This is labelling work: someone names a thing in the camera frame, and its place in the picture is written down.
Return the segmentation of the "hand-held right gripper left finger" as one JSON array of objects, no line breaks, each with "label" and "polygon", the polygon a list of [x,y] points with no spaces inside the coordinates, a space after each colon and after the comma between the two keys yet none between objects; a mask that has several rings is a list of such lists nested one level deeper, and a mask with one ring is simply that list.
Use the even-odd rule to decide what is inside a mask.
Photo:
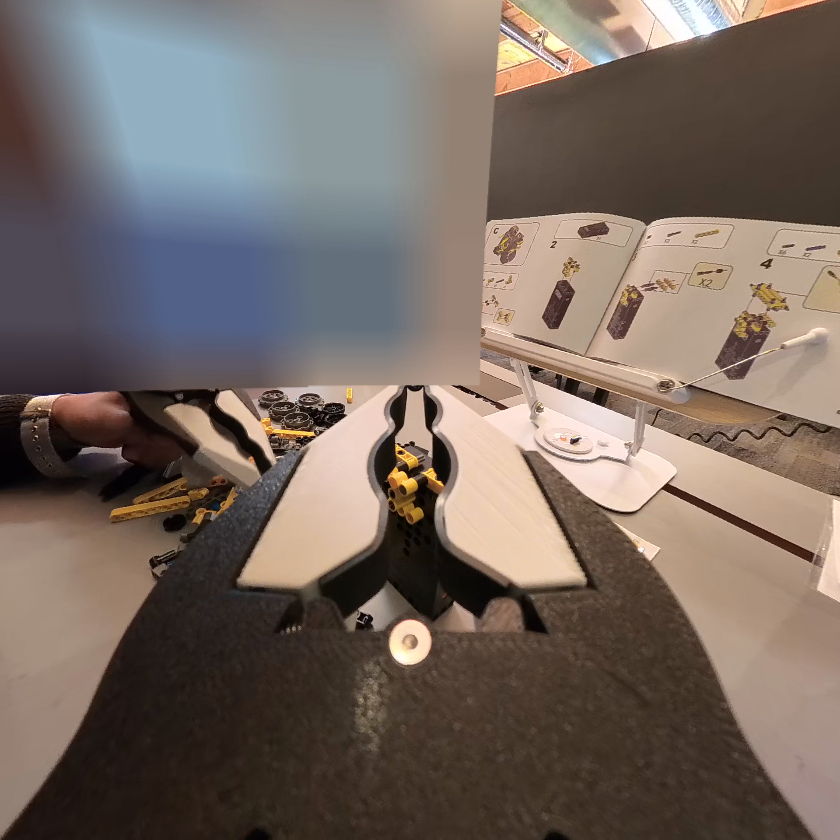
[{"label": "hand-held right gripper left finger", "polygon": [[385,584],[388,508],[406,388],[389,385],[310,444],[238,577],[242,589],[331,599],[351,615]]}]

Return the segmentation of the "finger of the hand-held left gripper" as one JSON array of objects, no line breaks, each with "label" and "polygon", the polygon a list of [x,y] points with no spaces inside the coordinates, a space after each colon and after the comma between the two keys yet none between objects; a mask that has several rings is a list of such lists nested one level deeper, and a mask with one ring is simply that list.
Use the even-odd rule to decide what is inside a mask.
[{"label": "finger of the hand-held left gripper", "polygon": [[216,391],[210,417],[216,427],[231,437],[244,457],[254,460],[258,471],[268,471],[277,462],[259,412],[245,390]]},{"label": "finger of the hand-held left gripper", "polygon": [[239,487],[251,487],[259,480],[260,472],[253,456],[246,453],[231,433],[219,430],[201,407],[174,403],[164,408],[163,413],[195,445],[193,460],[213,476],[224,476]]}]

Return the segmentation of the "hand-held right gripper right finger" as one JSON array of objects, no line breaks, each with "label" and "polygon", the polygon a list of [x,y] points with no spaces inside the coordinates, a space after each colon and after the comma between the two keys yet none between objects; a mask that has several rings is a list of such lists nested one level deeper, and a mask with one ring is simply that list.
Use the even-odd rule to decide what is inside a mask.
[{"label": "hand-held right gripper right finger", "polygon": [[433,462],[444,488],[434,525],[437,575],[445,592],[475,616],[498,597],[585,588],[585,571],[525,453],[450,395],[424,387]]}]

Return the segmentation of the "pile of mixed building pieces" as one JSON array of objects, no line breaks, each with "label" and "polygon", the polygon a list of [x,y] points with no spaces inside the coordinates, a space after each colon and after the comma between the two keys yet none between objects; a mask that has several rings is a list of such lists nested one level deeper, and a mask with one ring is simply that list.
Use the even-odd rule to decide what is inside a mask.
[{"label": "pile of mixed building pieces", "polygon": [[[289,413],[283,417],[269,415],[261,419],[270,449],[277,459],[305,448],[329,425],[319,426],[305,412]],[[245,493],[222,476],[211,478],[205,485],[189,487],[185,477],[136,497],[133,504],[111,510],[110,522],[126,522],[142,518],[162,517],[163,529],[179,534],[173,549],[149,559],[150,572],[158,580],[181,556],[186,545],[206,527],[230,509]]]}]

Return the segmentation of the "black block with yellow connectors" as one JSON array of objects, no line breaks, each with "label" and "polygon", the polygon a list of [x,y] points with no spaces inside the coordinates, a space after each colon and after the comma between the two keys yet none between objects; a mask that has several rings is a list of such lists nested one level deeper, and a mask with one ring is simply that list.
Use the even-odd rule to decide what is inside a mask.
[{"label": "black block with yellow connectors", "polygon": [[454,603],[438,579],[439,540],[434,513],[445,485],[428,449],[395,444],[395,467],[382,483],[389,510],[385,547],[387,580],[418,613],[441,617]]}]

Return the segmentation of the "person's left forearm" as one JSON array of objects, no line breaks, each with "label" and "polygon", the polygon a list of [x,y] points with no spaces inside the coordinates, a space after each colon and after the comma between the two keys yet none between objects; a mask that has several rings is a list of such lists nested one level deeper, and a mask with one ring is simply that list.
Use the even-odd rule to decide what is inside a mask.
[{"label": "person's left forearm", "polygon": [[20,436],[20,416],[31,398],[30,394],[1,395],[1,488],[37,477]]}]

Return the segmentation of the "person's left hand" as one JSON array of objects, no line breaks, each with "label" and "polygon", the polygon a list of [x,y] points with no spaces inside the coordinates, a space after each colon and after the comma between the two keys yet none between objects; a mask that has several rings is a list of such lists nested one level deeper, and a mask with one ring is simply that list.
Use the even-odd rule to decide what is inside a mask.
[{"label": "person's left hand", "polygon": [[52,404],[51,419],[76,444],[118,448],[135,465],[165,467],[184,455],[175,441],[139,424],[118,392],[61,395]]}]

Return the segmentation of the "group of dark toy wheels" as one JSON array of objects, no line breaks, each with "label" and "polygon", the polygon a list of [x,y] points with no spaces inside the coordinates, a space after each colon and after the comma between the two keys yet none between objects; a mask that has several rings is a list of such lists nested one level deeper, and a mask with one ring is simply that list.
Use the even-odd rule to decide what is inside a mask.
[{"label": "group of dark toy wheels", "polygon": [[319,436],[336,425],[346,413],[344,403],[330,402],[318,392],[292,396],[282,390],[269,389],[259,395],[257,404],[267,414],[263,425],[273,434]]}]

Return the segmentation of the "silver wristband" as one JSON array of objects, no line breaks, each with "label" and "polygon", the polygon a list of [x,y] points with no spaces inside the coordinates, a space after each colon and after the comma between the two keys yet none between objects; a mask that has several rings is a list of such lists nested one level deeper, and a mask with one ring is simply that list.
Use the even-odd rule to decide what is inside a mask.
[{"label": "silver wristband", "polygon": [[56,447],[58,432],[53,431],[52,409],[60,395],[35,395],[25,405],[20,415],[20,441],[29,463],[39,474],[50,479],[78,477],[71,461],[80,450],[70,447],[70,457],[64,458]]}]

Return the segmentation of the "white book stand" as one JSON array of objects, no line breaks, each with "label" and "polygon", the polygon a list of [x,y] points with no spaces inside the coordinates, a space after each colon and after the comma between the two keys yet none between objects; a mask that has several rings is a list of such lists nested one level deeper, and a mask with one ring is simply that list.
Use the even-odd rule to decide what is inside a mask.
[{"label": "white book stand", "polygon": [[[702,391],[712,374],[684,383],[664,374],[595,360],[523,339],[498,328],[480,330],[483,348],[507,355],[526,402],[488,418],[523,449],[536,448],[574,487],[599,506],[615,512],[638,511],[675,476],[670,462],[644,451],[648,413],[663,407],[713,424],[754,422],[771,417],[767,406]],[[628,440],[603,427],[573,419],[539,398],[529,363],[629,397],[635,404]]]}]

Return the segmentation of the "instruction booklet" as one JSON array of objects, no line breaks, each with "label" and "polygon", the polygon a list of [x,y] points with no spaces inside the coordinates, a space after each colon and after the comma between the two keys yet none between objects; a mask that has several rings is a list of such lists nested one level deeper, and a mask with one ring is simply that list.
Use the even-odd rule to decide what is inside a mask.
[{"label": "instruction booklet", "polygon": [[493,220],[482,326],[838,427],[838,251],[837,227],[768,220]]}]

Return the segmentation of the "document in clear sleeve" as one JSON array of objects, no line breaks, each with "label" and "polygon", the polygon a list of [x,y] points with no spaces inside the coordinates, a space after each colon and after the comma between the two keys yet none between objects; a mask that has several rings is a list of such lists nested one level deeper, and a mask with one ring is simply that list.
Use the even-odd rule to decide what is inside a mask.
[{"label": "document in clear sleeve", "polygon": [[829,503],[813,556],[809,585],[839,603],[839,499]]}]

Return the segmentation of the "black partition board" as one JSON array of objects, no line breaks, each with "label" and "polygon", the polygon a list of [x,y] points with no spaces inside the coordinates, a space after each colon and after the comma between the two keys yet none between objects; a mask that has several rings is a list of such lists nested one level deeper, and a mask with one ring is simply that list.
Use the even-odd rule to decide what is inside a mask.
[{"label": "black partition board", "polygon": [[839,2],[496,98],[487,219],[839,223]]}]

